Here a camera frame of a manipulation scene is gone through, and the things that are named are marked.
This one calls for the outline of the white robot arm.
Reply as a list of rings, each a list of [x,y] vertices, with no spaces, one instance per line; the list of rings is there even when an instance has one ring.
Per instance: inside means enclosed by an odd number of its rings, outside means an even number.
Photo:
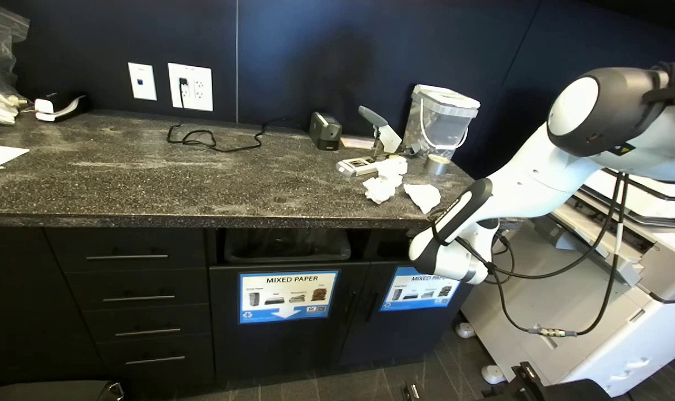
[[[599,169],[675,183],[675,62],[599,67],[564,87],[514,155],[410,240],[410,264],[481,282],[501,219],[550,214]]]

